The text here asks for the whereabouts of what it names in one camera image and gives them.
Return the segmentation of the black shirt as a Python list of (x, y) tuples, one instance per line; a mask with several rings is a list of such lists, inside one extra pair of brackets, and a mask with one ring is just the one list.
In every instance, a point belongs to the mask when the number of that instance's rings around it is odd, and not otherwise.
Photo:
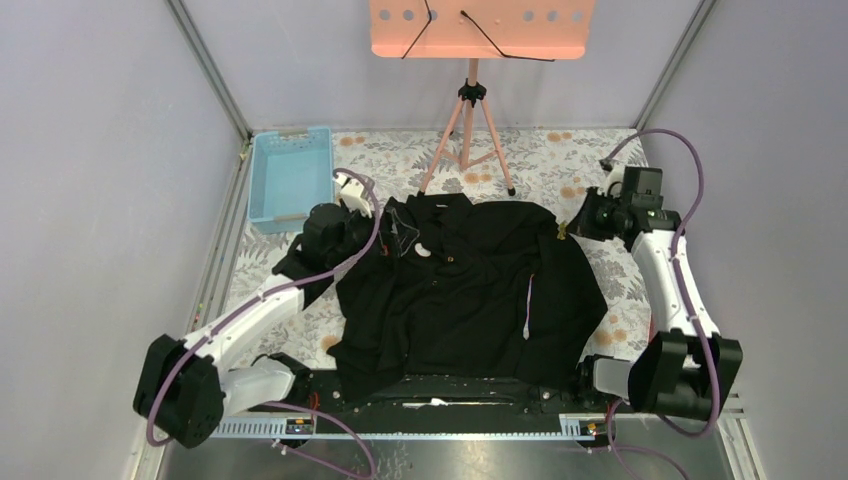
[(345, 320), (329, 349), (367, 396), (408, 374), (509, 377), (565, 387), (608, 307), (592, 267), (545, 207), (463, 194), (390, 199), (420, 230), (396, 260), (359, 260), (337, 283)]

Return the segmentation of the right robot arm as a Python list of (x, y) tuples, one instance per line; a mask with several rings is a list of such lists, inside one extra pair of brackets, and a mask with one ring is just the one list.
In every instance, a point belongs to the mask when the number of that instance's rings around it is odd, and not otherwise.
[(635, 261), (651, 312), (650, 340), (634, 361), (592, 355), (578, 367), (575, 402), (597, 412), (613, 397), (636, 412), (713, 424), (740, 370), (739, 341), (710, 318), (688, 263), (684, 218), (663, 206), (660, 169), (604, 167), (566, 233), (619, 239)]

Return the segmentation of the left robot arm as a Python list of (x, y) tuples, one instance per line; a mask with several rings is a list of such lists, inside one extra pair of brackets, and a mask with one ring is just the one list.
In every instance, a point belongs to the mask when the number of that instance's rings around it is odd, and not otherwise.
[(418, 237), (396, 206), (382, 213), (345, 204), (314, 207), (252, 296), (197, 331), (180, 339), (163, 334), (149, 345), (132, 402), (146, 421), (148, 444), (194, 448), (226, 416), (273, 401), (288, 411), (304, 407), (311, 387), (291, 363), (264, 357), (237, 369), (235, 361), (276, 323), (309, 307), (366, 253), (402, 254)]

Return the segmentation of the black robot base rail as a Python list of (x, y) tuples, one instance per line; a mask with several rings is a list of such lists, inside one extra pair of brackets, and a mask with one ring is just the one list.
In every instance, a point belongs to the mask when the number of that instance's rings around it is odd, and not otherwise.
[(512, 378), (408, 375), (367, 396), (343, 386), (336, 371), (297, 379), (281, 406), (247, 415), (288, 420), (292, 438), (330, 438), (351, 428), (374, 440), (595, 440), (614, 401), (578, 388), (558, 390)]

